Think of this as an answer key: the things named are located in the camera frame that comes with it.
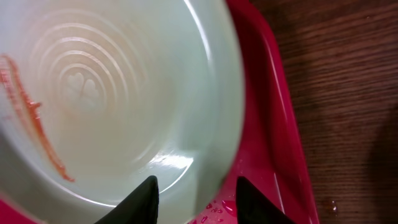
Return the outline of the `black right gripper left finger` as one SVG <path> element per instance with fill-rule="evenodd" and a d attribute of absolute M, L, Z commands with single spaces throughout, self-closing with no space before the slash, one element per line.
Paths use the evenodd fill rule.
<path fill-rule="evenodd" d="M 159 187 L 151 175 L 95 224 L 156 224 L 158 212 Z"/>

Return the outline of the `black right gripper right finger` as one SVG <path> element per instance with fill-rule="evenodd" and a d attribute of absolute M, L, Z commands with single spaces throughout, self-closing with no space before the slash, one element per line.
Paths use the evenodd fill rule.
<path fill-rule="evenodd" d="M 236 213 L 238 224 L 294 224 L 243 176 L 236 183 Z"/>

